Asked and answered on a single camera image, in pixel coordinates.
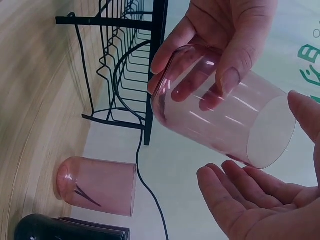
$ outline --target rack wire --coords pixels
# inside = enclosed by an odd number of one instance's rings
[[[99,0],[94,17],[57,16],[57,25],[74,25],[91,114],[84,119],[144,131],[144,145],[150,144],[153,113],[148,81],[153,76],[150,64],[164,41],[168,0],[154,0],[153,11],[145,11],[145,0]],[[101,39],[100,67],[96,74],[104,81],[105,105],[94,106],[87,71],[85,49],[79,26],[99,26]]]

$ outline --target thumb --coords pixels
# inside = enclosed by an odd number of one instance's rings
[[[290,92],[288,95],[289,107],[300,123],[301,128],[315,143],[314,167],[318,185],[320,186],[320,104],[315,100],[299,94]]]
[[[224,94],[240,83],[262,54],[277,8],[274,0],[258,1],[266,6],[247,4],[245,9],[240,2],[232,6],[235,33],[216,71],[217,86]]]

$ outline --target fingernail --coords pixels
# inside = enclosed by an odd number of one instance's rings
[[[155,73],[154,71],[152,71],[151,68],[150,68],[150,72],[151,72],[153,75],[158,75],[158,73]]]
[[[222,91],[223,94],[229,94],[240,83],[239,72],[235,68],[230,68],[222,76]]]

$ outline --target black cable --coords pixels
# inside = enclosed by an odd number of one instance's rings
[[[140,141],[139,141],[139,145],[138,148],[136,150],[136,154],[135,154],[135,164],[136,164],[136,171],[138,174],[138,177],[142,183],[142,185],[148,190],[148,192],[151,194],[151,196],[154,199],[154,202],[159,210],[159,213],[161,215],[161,219],[162,219],[162,223],[163,223],[163,228],[164,228],[164,233],[165,233],[165,239],[169,240],[169,235],[168,235],[168,229],[167,229],[167,224],[166,224],[166,220],[165,220],[165,216],[164,213],[161,209],[161,206],[159,204],[159,201],[157,199],[157,197],[155,196],[155,194],[152,192],[152,190],[150,189],[150,187],[148,187],[148,185],[145,183],[144,179],[142,178],[141,174],[140,174],[140,170],[139,170],[139,153],[140,153],[140,149],[141,149],[141,145],[142,145],[142,140],[143,140],[143,136],[144,136],[144,131],[141,130],[141,134],[140,134]]]

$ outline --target finger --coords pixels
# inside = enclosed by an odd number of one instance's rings
[[[208,111],[214,109],[223,101],[223,94],[215,83],[210,87],[210,89],[205,93],[199,103],[199,108],[202,111]]]
[[[183,102],[216,71],[220,56],[209,52],[195,65],[188,75],[172,91],[172,99]]]
[[[246,208],[232,198],[211,168],[200,168],[197,177],[210,212],[223,232],[229,235],[232,226],[247,211]]]
[[[208,167],[214,171],[215,175],[218,177],[221,184],[229,192],[229,194],[231,195],[231,197],[234,200],[237,200],[239,203],[241,203],[247,210],[258,208],[257,205],[255,205],[252,202],[247,201],[244,198],[244,196],[241,195],[241,193],[236,188],[236,186],[229,180],[229,178],[225,175],[225,173],[217,165],[210,163],[210,164],[206,165],[206,167]]]
[[[222,168],[227,177],[246,200],[264,209],[272,209],[283,205],[275,197],[267,195],[257,182],[235,162],[231,160],[225,161],[222,164]]]
[[[240,83],[262,54],[277,8],[276,0],[242,2],[231,1],[235,34],[216,72],[218,88],[225,94]]]
[[[190,72],[205,54],[205,49],[202,47],[194,47],[191,45],[181,47],[179,51],[176,51],[170,59],[168,67],[160,74],[153,76],[148,83],[148,92],[154,94],[155,89],[159,81],[162,78],[167,79],[170,82],[170,86],[173,86],[173,82],[177,80],[183,73]]]
[[[187,17],[184,17],[155,54],[151,63],[151,71],[155,75],[161,73],[166,68],[174,51],[188,44],[195,35],[194,26]]]
[[[282,204],[291,204],[296,196],[307,187],[296,184],[285,184],[283,181],[253,167],[244,167],[244,171],[255,180],[260,188]]]
[[[315,143],[320,134],[320,105],[310,97],[295,91],[289,93],[288,103],[301,128]]]

